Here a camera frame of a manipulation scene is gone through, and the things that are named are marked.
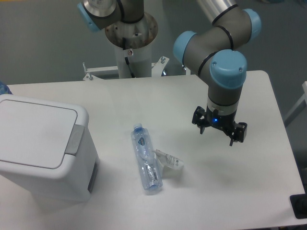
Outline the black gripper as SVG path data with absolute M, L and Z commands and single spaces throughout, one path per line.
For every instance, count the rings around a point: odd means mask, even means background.
M 208 107 L 207 111 L 205 111 L 201 106 L 197 106 L 192 117 L 192 124 L 200 129 L 201 134 L 204 133 L 205 128 L 208 126 L 224 131 L 230 137 L 229 146 L 232 146 L 234 142 L 244 142 L 248 127 L 245 122 L 236 123 L 235 116 L 236 111 L 229 115 L 218 115 Z

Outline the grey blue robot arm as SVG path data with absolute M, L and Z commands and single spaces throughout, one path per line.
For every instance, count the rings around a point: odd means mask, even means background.
M 200 0 L 198 4 L 212 28 L 203 34 L 183 32 L 173 46 L 175 58 L 208 85 L 207 107 L 196 108 L 192 123 L 201 132 L 213 127 L 229 136 L 231 143 L 243 142 L 247 124 L 236 123 L 235 116 L 247 61 L 237 49 L 259 35 L 261 19 L 234 0 Z M 140 54 L 156 38 L 158 26 L 142 0 L 82 0 L 77 8 L 91 31 L 104 30 L 118 48 L 121 78 L 151 76 L 151 59 Z

